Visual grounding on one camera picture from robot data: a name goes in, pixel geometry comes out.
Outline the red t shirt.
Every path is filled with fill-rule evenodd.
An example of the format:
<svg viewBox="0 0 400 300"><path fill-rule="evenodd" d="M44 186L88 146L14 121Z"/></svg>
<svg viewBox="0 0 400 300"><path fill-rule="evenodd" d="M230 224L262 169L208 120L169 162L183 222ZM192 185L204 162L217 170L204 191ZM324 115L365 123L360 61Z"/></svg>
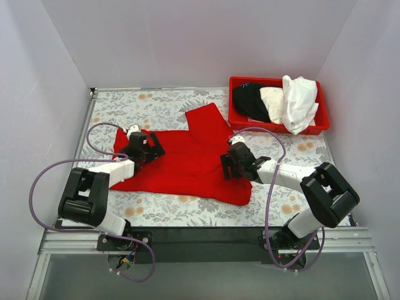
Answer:
<svg viewBox="0 0 400 300"><path fill-rule="evenodd" d="M252 184L244 178L225 179L221 155L233 131L214 103L186 112L186 131L157 131L165 155L146 164L115 191L198 196L235 206L249 204Z"/></svg>

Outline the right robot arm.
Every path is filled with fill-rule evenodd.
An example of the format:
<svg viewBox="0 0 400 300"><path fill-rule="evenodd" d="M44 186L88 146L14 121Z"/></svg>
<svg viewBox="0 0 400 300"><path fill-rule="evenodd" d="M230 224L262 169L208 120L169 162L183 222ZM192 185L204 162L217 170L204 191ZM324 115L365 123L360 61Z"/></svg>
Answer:
<svg viewBox="0 0 400 300"><path fill-rule="evenodd" d="M302 192L309 208L296 214L269 240L297 248L306 236L320 228L335 228L359 204L360 197L336 167L324 162L316 167L256 158L244 142L235 142L221 156L226 179L246 178L259 184L276 184Z"/></svg>

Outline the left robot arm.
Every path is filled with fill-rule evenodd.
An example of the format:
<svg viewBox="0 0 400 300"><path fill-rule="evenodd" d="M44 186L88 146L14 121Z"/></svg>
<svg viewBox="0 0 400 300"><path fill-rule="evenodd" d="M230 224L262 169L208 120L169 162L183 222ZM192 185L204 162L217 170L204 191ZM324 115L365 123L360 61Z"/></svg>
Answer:
<svg viewBox="0 0 400 300"><path fill-rule="evenodd" d="M132 245L133 235L127 231L128 222L108 210L109 188L133 178L146 164L165 155L165 150L154 132L136 131L130 134L129 143L121 153L127 159L115 158L89 169L73 168L59 203L58 216L112 234L111 242L125 250Z"/></svg>

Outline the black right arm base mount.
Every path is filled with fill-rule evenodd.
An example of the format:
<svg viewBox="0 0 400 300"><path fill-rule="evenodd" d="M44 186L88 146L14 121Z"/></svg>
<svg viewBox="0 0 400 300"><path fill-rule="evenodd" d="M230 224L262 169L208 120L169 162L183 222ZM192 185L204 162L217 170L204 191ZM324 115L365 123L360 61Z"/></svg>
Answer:
<svg viewBox="0 0 400 300"><path fill-rule="evenodd" d="M305 245L309 242L312 234L308 234L306 237L298 239L296 236L291 237L290 235L282 232L281 230L269 231L269 243L271 250L302 250ZM259 245L267 249L266 234L262 231L261 235L257 239ZM308 247L310 250L318 250L320 248L320 243L317 237L314 237Z"/></svg>

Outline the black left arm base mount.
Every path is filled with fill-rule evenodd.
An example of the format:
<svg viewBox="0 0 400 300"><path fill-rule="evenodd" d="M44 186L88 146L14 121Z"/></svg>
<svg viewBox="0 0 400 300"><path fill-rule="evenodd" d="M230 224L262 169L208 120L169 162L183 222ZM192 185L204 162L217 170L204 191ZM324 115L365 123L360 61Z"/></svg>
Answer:
<svg viewBox="0 0 400 300"><path fill-rule="evenodd" d="M111 237L105 234L101 234L97 240L97 251L132 251L135 247L137 247L140 251L145 251L146 248L141 244L132 241L131 239L135 239L141 242L146 243L151 246L153 240L153 233L151 231L129 231L126 234L127 239L121 239L116 237Z"/></svg>

